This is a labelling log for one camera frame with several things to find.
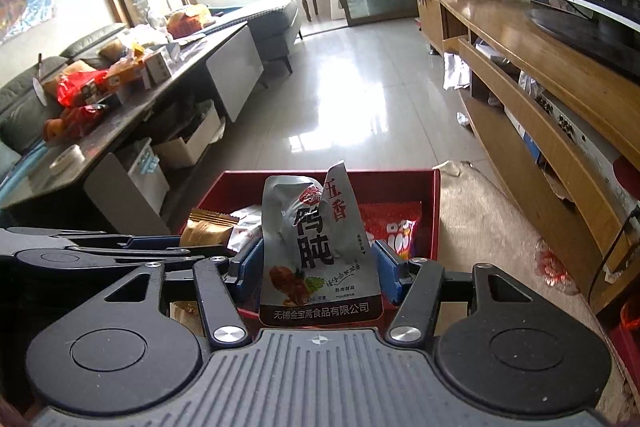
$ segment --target beige cloth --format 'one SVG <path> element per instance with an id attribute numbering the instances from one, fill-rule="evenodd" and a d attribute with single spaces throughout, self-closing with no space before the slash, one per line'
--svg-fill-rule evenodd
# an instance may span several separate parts
<path id="1" fill-rule="evenodd" d="M 452 271 L 470 271 L 475 263 L 495 264 L 604 338 L 582 295 L 565 295 L 535 274 L 534 253 L 540 234 L 507 197 L 469 163 L 447 162 L 440 172 L 438 261 Z M 462 318 L 465 311 L 465 305 L 444 303 L 436 333 Z M 611 376 L 597 409 L 612 423 L 638 412 L 613 356 Z"/>

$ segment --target wooden tv cabinet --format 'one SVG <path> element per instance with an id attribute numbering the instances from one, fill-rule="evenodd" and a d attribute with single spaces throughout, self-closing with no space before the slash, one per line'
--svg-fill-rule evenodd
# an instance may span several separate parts
<path id="1" fill-rule="evenodd" d="M 625 219 L 614 211 L 609 187 L 584 153 L 473 42 L 480 37 L 535 78 L 638 169 L 640 87 L 537 28 L 526 17 L 529 7 L 505 0 L 418 0 L 424 37 L 441 53 L 459 54 L 472 70 L 471 93 L 460 89 L 460 96 L 500 183 L 586 294 Z M 575 208 L 556 197 L 505 113 L 481 100 L 487 88 L 526 129 Z M 627 262 L 632 247 L 623 234 L 607 266 L 624 271 L 613 284 L 599 274 L 590 302 L 595 313 L 615 303 L 619 309 L 629 292 L 640 289 L 640 257 Z"/>

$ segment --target sofa leg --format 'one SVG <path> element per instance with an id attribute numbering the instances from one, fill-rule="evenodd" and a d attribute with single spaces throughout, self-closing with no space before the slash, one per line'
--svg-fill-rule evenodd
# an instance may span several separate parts
<path id="1" fill-rule="evenodd" d="M 287 55 L 286 57 L 282 57 L 280 60 L 284 62 L 287 70 L 289 70 L 289 74 L 293 74 L 293 70 L 291 69 L 291 62 L 289 62 L 289 56 Z"/>

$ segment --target silver screw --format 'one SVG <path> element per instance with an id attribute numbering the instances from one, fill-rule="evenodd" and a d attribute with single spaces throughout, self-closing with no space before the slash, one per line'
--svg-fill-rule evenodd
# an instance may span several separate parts
<path id="1" fill-rule="evenodd" d="M 213 332 L 213 337 L 222 343 L 232 344 L 244 339 L 246 332 L 238 326 L 222 326 Z"/>
<path id="2" fill-rule="evenodd" d="M 397 326 L 389 331 L 389 336 L 396 342 L 413 342 L 420 338 L 421 333 L 413 326 Z"/>

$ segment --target green leaf picture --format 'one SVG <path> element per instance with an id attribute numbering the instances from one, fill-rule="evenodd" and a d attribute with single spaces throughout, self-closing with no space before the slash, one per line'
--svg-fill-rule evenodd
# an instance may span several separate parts
<path id="1" fill-rule="evenodd" d="M 324 286 L 324 279 L 322 277 L 307 277 L 305 279 L 305 284 L 309 293 L 317 292 L 322 286 Z"/>

